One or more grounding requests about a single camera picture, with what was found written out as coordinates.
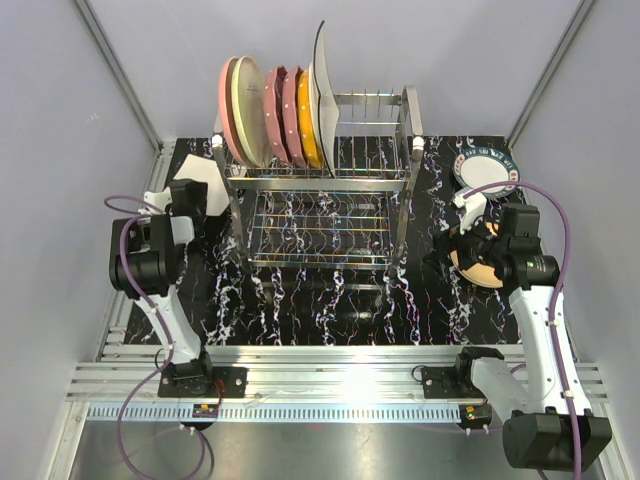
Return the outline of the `square black-rimmed plate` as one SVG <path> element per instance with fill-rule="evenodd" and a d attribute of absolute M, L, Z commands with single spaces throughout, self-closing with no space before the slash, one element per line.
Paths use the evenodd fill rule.
<path fill-rule="evenodd" d="M 312 62 L 314 67 L 314 80 L 318 89 L 318 114 L 320 146 L 324 165 L 331 178 L 336 176 L 334 159 L 334 145 L 337 123 L 340 116 L 340 109 L 337 105 L 328 72 L 325 45 L 325 25 L 322 20 L 316 31 Z"/>
<path fill-rule="evenodd" d="M 230 200 L 226 184 L 214 160 L 189 154 L 173 179 L 189 179 L 207 184 L 207 216 L 220 216 L 229 207 Z"/>

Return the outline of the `beige tan round plate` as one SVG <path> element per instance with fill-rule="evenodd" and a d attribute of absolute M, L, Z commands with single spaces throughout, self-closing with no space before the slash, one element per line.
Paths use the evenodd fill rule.
<path fill-rule="evenodd" d="M 487 221 L 484 229 L 480 229 L 477 223 L 472 229 L 461 235 L 460 242 L 470 248 L 471 245 L 486 238 L 484 231 L 487 231 L 492 237 L 496 237 L 499 226 L 497 223 Z M 460 263 L 461 256 L 458 254 L 456 247 L 448 254 L 457 272 L 472 284 L 489 289 L 499 289 L 503 287 L 503 282 L 496 276 L 495 268 L 481 263 L 479 260 L 473 260 L 471 253 L 465 257 L 467 268 L 463 268 Z"/>

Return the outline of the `teal-rimmed lettered plate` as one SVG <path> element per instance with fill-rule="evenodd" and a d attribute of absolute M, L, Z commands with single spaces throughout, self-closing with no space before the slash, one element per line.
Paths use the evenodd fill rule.
<path fill-rule="evenodd" d="M 520 181 L 520 170 L 511 157 L 491 147 L 474 147 L 459 153 L 453 175 L 462 187 L 471 189 L 496 182 Z"/>

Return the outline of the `yellow dotted plate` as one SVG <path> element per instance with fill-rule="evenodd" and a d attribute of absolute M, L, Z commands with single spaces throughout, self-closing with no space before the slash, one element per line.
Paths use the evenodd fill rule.
<path fill-rule="evenodd" d="M 307 70 L 304 70 L 298 79 L 297 108 L 300 138 L 307 164 L 314 169 L 321 169 L 324 166 L 324 159 L 313 129 L 309 72 Z"/>

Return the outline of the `pink dotted plate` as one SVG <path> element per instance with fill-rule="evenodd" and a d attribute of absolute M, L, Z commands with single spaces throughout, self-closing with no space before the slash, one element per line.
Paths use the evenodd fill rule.
<path fill-rule="evenodd" d="M 302 69 L 295 66 L 285 75 L 282 89 L 282 116 L 291 161 L 296 167 L 305 168 L 307 162 L 299 133 L 297 111 L 297 80 L 301 73 Z"/>
<path fill-rule="evenodd" d="M 284 120 L 282 115 L 282 91 L 287 70 L 283 65 L 271 69 L 265 79 L 263 112 L 269 144 L 274 155 L 287 165 L 291 165 Z"/>

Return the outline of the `white plate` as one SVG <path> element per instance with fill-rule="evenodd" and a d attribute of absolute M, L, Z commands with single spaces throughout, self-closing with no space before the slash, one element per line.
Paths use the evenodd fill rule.
<path fill-rule="evenodd" d="M 311 113 L 314 139 L 316 142 L 316 147 L 318 152 L 321 152 L 320 132 L 319 132 L 319 114 L 318 114 L 319 93 L 314 80 L 313 63 L 310 63 L 308 68 L 308 92 L 309 92 L 310 113 Z"/>

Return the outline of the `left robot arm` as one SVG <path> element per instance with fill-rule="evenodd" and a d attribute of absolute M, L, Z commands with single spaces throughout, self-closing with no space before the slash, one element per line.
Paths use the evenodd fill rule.
<path fill-rule="evenodd" d="M 177 248 L 195 239 L 194 221 L 206 213 L 207 194 L 206 183 L 179 179 L 143 198 L 112 195 L 104 200 L 126 215 L 112 223 L 109 279 L 143 311 L 160 341 L 161 397 L 203 397 L 215 385 L 211 360 L 177 290 Z"/>

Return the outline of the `pink round plate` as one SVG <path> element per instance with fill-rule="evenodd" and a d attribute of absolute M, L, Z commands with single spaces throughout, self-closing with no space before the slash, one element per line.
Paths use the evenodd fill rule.
<path fill-rule="evenodd" d="M 218 104 L 222 121 L 223 134 L 228 149 L 231 152 L 233 158 L 239 164 L 248 166 L 249 160 L 243 150 L 237 133 L 232 106 L 232 77 L 235 65 L 238 60 L 238 57 L 229 58 L 221 69 L 218 82 Z"/>

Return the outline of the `cream round plate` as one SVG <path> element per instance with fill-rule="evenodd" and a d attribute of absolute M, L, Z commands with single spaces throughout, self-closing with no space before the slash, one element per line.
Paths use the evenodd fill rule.
<path fill-rule="evenodd" d="M 240 57 L 232 71 L 231 100 L 237 135 L 251 166 L 266 167 L 271 147 L 266 131 L 263 97 L 265 76 L 251 56 Z"/>

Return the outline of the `black mounting plate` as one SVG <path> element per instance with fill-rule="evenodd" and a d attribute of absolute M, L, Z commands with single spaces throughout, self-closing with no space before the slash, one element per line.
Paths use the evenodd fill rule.
<path fill-rule="evenodd" d="M 482 399 L 486 396 L 471 382 L 470 372 L 450 367 L 423 367 L 420 372 L 426 399 Z"/>
<path fill-rule="evenodd" d="M 243 367 L 171 365 L 161 374 L 160 398 L 244 398 L 248 370 Z"/>

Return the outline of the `right small circuit board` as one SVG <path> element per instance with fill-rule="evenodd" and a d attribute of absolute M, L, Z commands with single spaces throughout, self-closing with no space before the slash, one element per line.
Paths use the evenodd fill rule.
<path fill-rule="evenodd" d="M 492 422 L 493 409 L 488 403 L 460 407 L 461 424 L 466 428 L 479 429 Z"/>

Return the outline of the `small circuit board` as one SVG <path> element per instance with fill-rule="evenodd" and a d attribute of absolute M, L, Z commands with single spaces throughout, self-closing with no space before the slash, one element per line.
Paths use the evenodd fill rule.
<path fill-rule="evenodd" d="M 194 418 L 211 418 L 215 419 L 219 416 L 219 406 L 214 404 L 197 403 L 193 406 L 192 416 Z"/>
<path fill-rule="evenodd" d="M 493 409 L 488 403 L 460 407 L 461 424 L 466 428 L 479 429 L 492 422 Z"/>

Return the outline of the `left aluminium frame post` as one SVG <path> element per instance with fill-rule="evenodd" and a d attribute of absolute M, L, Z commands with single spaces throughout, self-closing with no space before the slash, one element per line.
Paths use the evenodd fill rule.
<path fill-rule="evenodd" d="M 90 1 L 71 0 L 70 4 L 101 56 L 113 81 L 140 127 L 155 156 L 162 152 L 164 141 L 154 127 L 143 103 L 131 83 L 118 54 Z"/>

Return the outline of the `aluminium frame post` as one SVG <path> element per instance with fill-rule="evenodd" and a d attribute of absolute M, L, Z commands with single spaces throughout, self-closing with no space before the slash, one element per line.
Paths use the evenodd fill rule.
<path fill-rule="evenodd" d="M 71 0 L 70 4 L 101 56 L 113 81 L 140 127 L 155 156 L 162 152 L 164 141 L 154 127 L 143 103 L 131 83 L 118 54 L 90 1 Z"/>
<path fill-rule="evenodd" d="M 515 148 L 518 140 L 524 133 L 538 104 L 542 101 L 546 91 L 556 76 L 556 73 L 560 69 L 563 61 L 570 52 L 582 28 L 587 23 L 598 3 L 598 0 L 580 0 L 577 3 L 573 14 L 559 37 L 559 40 L 557 41 L 541 74 L 539 75 L 534 88 L 529 94 L 512 129 L 510 130 L 509 135 L 506 137 L 507 145 L 510 150 Z"/>

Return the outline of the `right aluminium frame post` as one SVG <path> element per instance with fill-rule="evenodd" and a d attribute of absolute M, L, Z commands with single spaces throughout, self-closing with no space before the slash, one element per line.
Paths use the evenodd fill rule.
<path fill-rule="evenodd" d="M 538 104 L 542 101 L 546 91 L 556 76 L 556 73 L 560 69 L 563 61 L 570 52 L 582 28 L 587 23 L 598 3 L 598 0 L 580 0 L 577 3 L 573 14 L 559 37 L 559 40 L 557 41 L 541 74 L 539 75 L 534 88 L 529 94 L 512 129 L 510 130 L 509 135 L 506 137 L 507 145 L 510 150 L 515 148 L 518 140 L 524 133 Z"/>

